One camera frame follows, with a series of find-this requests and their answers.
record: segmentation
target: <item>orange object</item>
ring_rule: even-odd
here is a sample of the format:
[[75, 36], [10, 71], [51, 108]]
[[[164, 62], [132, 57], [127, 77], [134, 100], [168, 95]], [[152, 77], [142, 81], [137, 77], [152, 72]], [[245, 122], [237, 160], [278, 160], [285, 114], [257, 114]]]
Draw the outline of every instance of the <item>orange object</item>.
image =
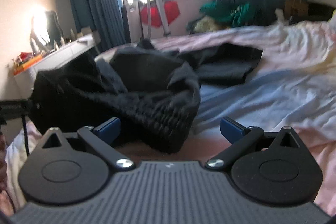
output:
[[35, 56], [34, 58], [28, 60], [26, 63], [23, 63], [19, 67], [14, 69], [14, 75], [19, 74], [20, 72], [28, 69], [30, 66], [34, 65], [35, 63], [39, 62], [42, 59], [42, 54]]

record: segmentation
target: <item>bed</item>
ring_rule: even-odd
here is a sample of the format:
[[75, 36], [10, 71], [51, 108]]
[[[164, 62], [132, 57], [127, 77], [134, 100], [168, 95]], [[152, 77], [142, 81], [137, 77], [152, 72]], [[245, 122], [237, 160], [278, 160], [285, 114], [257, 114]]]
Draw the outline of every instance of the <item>bed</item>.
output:
[[[129, 143], [119, 151], [135, 161], [205, 161], [230, 144], [221, 135], [219, 123], [229, 116], [265, 131], [292, 126], [319, 163], [324, 181], [315, 200], [325, 212], [336, 213], [336, 29], [326, 22], [304, 22], [286, 27], [242, 27], [152, 41], [158, 50], [200, 49], [223, 42], [264, 50], [258, 68], [244, 85], [201, 87], [201, 105], [188, 139], [179, 153], [165, 155], [143, 143]], [[97, 58], [109, 61], [116, 48]], [[28, 123], [32, 150], [41, 134]], [[26, 155], [23, 132], [7, 149], [8, 193], [16, 209], [25, 204], [17, 175]]]

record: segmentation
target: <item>items on desk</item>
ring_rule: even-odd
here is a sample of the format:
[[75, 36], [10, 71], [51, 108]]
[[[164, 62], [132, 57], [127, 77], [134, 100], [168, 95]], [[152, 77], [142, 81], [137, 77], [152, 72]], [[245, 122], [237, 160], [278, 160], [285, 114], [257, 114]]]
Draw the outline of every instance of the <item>items on desk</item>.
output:
[[61, 46], [64, 46], [64, 45], [65, 45], [64, 37], [61, 37]]
[[54, 40], [54, 50], [58, 51], [58, 44], [57, 44], [56, 40]]
[[77, 34], [73, 31], [73, 29], [70, 29], [70, 40], [75, 41], [77, 39]]
[[20, 72], [26, 70], [31, 65], [34, 65], [43, 58], [42, 54], [34, 56], [31, 52], [22, 52], [16, 59], [13, 59], [14, 62], [14, 75], [19, 74]]

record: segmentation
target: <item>person's hand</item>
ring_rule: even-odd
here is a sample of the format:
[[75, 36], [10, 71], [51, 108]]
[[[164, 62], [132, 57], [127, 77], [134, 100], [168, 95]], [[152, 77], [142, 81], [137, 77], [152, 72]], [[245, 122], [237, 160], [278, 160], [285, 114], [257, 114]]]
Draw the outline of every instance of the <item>person's hand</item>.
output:
[[3, 134], [0, 134], [0, 190], [7, 188], [7, 163], [6, 158], [6, 140]]

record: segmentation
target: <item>white desk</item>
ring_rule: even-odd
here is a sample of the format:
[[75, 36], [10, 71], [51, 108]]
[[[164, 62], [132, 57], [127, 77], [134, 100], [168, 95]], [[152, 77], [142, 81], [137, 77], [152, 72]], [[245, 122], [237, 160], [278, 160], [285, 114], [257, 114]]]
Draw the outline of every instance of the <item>white desk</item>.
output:
[[27, 70], [15, 75], [14, 79], [19, 87], [21, 97], [23, 99], [30, 97], [39, 70], [60, 68], [99, 43], [100, 37], [98, 32], [87, 34], [76, 41], [62, 46], [58, 51], [49, 54]]

